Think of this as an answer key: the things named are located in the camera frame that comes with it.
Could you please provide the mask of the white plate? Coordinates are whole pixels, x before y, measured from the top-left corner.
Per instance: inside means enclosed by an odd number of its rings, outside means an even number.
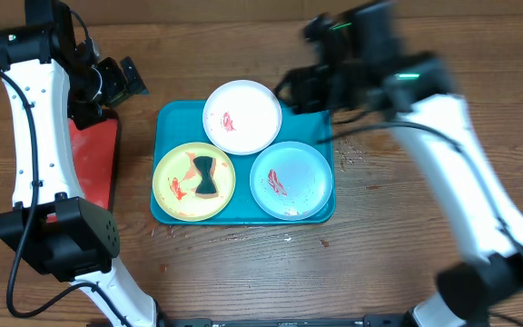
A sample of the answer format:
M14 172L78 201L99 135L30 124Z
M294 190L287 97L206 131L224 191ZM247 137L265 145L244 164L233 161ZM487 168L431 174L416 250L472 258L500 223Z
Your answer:
M219 86L205 102L203 129L209 140L228 154L256 154L277 137L281 105L263 84L235 80Z

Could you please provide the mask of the yellow-green plate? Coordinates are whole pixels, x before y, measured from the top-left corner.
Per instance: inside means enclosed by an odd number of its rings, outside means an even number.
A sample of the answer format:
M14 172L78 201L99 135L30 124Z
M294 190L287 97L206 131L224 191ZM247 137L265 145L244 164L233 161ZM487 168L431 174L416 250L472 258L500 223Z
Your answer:
M198 156L215 159L213 180L218 193L197 195L202 180L193 160ZM171 217L184 222L207 220L219 213L231 200L236 186L232 161L219 148L206 143L187 143L168 152L153 173L153 195L158 206Z

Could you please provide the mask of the black bow-shaped sponge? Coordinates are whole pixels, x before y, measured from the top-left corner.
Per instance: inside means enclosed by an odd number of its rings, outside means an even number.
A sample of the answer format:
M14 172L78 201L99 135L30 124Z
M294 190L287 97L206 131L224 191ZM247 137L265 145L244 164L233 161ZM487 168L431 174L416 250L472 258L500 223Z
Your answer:
M193 164L202 178L195 193L202 196L216 195L218 191L213 180L215 159L210 156L198 156L193 160Z

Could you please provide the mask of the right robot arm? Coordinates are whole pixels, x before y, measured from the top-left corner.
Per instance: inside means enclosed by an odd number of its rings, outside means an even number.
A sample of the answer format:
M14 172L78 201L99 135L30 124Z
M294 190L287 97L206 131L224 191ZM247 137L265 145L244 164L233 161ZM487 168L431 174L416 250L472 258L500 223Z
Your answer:
M469 106L432 52L407 54L392 4L372 1L303 30L316 64L290 70L275 95L295 114L352 110L350 132L377 113L421 172L450 220L460 263L440 272L436 292L396 326L486 326L492 307L523 290L523 214L485 155Z

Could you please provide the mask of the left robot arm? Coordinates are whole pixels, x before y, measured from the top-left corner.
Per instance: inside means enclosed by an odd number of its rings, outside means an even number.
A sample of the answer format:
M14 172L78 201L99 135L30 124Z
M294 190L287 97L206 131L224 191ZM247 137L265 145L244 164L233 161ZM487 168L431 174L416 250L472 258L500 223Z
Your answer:
M120 259L110 210L85 198L69 130L104 123L109 111L146 86L130 58L102 58L77 43L78 14L60 1L28 1L25 24L0 30L0 78L15 140L13 208L0 213L0 239L68 292L84 292L112 326L165 326L159 303Z

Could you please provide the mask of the teal plastic serving tray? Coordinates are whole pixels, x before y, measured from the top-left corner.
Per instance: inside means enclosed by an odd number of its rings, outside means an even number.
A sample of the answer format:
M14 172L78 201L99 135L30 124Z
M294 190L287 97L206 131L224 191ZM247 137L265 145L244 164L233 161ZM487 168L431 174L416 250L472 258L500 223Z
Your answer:
M207 143L209 141L202 127L203 100L182 100L168 103L160 113L156 123L156 136L153 164L161 159L174 147L190 142ZM318 144L320 139L332 136L331 119L325 112L315 114L292 114L283 106L282 128L275 139L277 143L296 141L315 148L327 161L328 168L322 172L335 174L334 150L331 142ZM202 221L202 225L280 225L284 220L275 218L263 211L254 201L250 188L250 172L256 159L252 155L230 155L237 184L235 194L228 205L212 218Z

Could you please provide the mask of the dark red tray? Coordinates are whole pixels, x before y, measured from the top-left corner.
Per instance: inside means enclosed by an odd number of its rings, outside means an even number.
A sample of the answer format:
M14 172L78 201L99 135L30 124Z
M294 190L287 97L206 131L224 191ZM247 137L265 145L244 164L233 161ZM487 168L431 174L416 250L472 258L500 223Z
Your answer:
M31 167L32 171L17 177L13 200L43 205L53 202L56 193L67 193L110 211L119 120L115 116L78 130L65 114L63 104L57 111L49 105L36 107L32 126L35 144L22 141L22 126L14 123L15 149L28 146L36 153L26 158L16 155L16 169Z

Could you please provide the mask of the light blue plate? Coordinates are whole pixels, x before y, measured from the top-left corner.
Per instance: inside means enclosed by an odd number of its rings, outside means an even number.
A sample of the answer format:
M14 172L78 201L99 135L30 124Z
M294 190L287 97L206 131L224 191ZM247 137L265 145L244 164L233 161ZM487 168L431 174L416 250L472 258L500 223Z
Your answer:
M321 223L333 210L331 164L315 147L285 141L263 150L252 164L253 200L281 223Z

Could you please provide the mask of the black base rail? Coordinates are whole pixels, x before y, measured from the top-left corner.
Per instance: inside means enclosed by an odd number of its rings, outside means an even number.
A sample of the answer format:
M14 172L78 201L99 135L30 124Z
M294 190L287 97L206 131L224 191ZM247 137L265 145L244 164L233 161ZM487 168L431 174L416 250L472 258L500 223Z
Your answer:
M405 313L367 314L355 319L281 319L212 321L210 319L165 319L158 327L408 327L414 326Z

